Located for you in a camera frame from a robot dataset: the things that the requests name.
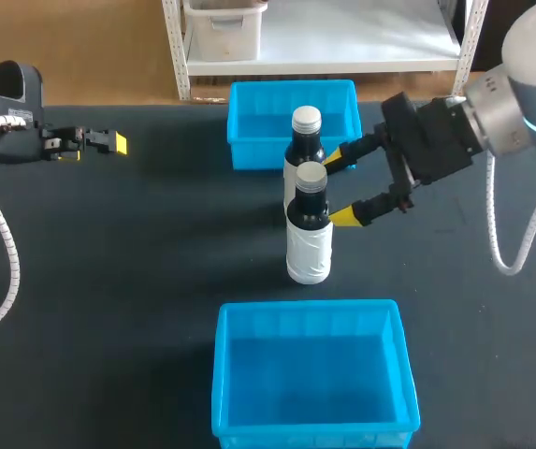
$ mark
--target blue plastic bin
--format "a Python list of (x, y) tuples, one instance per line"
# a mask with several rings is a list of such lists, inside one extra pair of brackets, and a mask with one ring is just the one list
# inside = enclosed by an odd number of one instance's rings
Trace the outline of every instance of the blue plastic bin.
[(236, 170), (282, 169), (299, 106), (322, 112), (322, 145), (330, 155), (362, 136), (350, 80), (235, 82), (230, 90), (228, 143)]
[(419, 424), (394, 301), (220, 309), (211, 427), (224, 449), (406, 447)]

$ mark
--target gray robot arm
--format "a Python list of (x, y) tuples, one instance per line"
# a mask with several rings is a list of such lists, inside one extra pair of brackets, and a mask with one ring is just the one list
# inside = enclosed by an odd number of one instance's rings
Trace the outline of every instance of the gray robot arm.
[(467, 88), (464, 105), (483, 147), (496, 156), (536, 148), (536, 6), (505, 37), (502, 61)]

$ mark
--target black table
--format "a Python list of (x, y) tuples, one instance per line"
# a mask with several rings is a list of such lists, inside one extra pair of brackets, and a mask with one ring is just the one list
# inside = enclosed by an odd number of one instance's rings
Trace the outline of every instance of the black table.
[[(364, 130), (381, 120), (362, 105)], [(323, 284), (288, 279), (282, 174), (234, 173), (225, 107), (57, 108), (115, 127), (130, 156), (0, 166), (22, 284), (0, 325), (0, 448), (218, 447), (213, 335), (230, 301), (391, 297), (422, 428), (413, 447), (536, 442), (536, 243), (500, 275), (485, 230), (485, 157), (422, 187), (415, 209), (339, 229)], [(499, 162), (501, 246), (536, 202), (536, 154)], [(373, 155), (328, 187), (332, 209), (389, 183)], [(8, 267), (0, 239), (0, 303)]]

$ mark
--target shelf post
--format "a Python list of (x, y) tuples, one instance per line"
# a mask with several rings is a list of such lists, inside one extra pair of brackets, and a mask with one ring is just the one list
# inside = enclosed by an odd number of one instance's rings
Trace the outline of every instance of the shelf post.
[(174, 75), (178, 86), (178, 96), (183, 101), (191, 99), (191, 82), (186, 68), (186, 53), (182, 42), (181, 2), (180, 0), (162, 0), (164, 19), (166, 20), (167, 38), (172, 53)]

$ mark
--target white label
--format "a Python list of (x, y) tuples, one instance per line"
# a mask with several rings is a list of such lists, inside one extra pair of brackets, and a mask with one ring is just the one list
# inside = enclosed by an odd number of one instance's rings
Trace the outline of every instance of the white label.
[(27, 122), (33, 121), (33, 112), (30, 110), (24, 110), (24, 109), (8, 109), (7, 113), (9, 115), (13, 115), (14, 117), (22, 117)]
[(306, 231), (286, 219), (286, 265), (288, 274), (299, 283), (319, 283), (330, 273), (332, 230)]
[(290, 202), (295, 199), (297, 190), (297, 167), (284, 159), (284, 213)]

